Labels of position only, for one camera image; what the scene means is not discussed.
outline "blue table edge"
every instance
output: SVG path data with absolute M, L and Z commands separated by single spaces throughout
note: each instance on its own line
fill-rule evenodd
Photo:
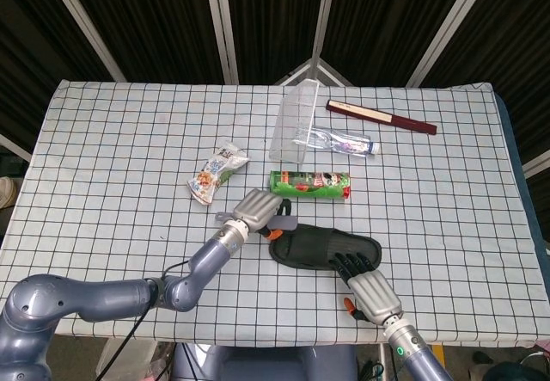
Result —
M 539 261 L 539 265 L 541 266 L 544 286 L 547 290 L 547 296 L 550 298 L 550 261 L 548 260 L 546 244 L 544 238 L 542 237 L 542 231 L 536 217 L 535 207 L 533 206 L 533 201 L 531 200 L 531 195 L 527 187 L 527 182 L 525 181 L 525 175 L 523 174 L 522 161 L 519 158 L 516 139 L 514 138 L 510 116 L 508 115 L 508 109 L 506 108 L 502 98 L 496 93 L 495 98 L 497 100 L 500 121 L 504 129 L 504 139 L 506 140 L 506 145 L 508 146 L 508 152 L 510 154 L 512 170 L 514 171 L 514 177 L 516 177 L 516 184 L 522 198 L 523 208 L 527 214 L 531 237 L 533 238 L 533 243 L 535 244 L 536 257 Z

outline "table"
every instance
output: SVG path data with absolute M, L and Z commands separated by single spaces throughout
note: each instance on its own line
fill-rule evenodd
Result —
M 160 276 L 188 258 L 253 187 L 266 187 L 278 104 L 290 88 L 59 84 L 0 253 L 2 304 L 35 273 L 79 280 Z M 328 98 L 434 123 L 428 136 L 330 114 Z M 347 201 L 293 200 L 306 224 L 374 237 L 380 266 L 427 341 L 499 345 L 550 338 L 550 306 L 489 84 L 320 88 L 315 124 L 370 134 L 366 160 L 311 151 L 302 170 L 347 171 Z M 205 207 L 186 181 L 226 139 L 251 162 Z M 152 310 L 137 336 L 219 345 L 383 340 L 356 323 L 332 272 L 278 265 L 252 235 L 187 313 Z M 125 336 L 133 319 L 64 318 L 60 334 Z

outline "red ruler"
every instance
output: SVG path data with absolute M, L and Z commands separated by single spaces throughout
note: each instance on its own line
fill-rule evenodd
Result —
M 424 121 L 408 119 L 407 117 L 396 116 L 395 114 L 379 112 L 372 108 L 363 108 L 353 104 L 343 103 L 341 101 L 329 100 L 327 110 L 331 112 L 346 114 L 351 117 L 357 117 L 362 120 L 375 121 L 381 125 L 401 127 L 402 129 L 412 130 L 427 134 L 436 134 L 437 126 Z

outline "green snack can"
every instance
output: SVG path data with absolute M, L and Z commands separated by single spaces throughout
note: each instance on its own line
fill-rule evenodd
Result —
M 272 170 L 269 186 L 279 196 L 347 199 L 350 197 L 348 173 L 278 172 Z

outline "gray robot arm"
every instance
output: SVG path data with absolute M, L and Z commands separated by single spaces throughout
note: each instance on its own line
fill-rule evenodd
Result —
M 357 309 L 375 325 L 384 328 L 391 348 L 404 360 L 418 381 L 452 381 L 419 332 L 403 318 L 401 301 L 384 275 L 364 256 L 338 254 L 336 270 L 355 295 Z
M 268 192 L 250 192 L 233 218 L 189 260 L 185 278 L 80 282 L 42 274 L 22 280 L 0 316 L 0 380 L 50 381 L 46 351 L 59 320 L 71 313 L 99 322 L 141 316 L 153 307 L 194 308 L 205 286 L 245 243 L 248 233 L 261 230 L 281 202 Z

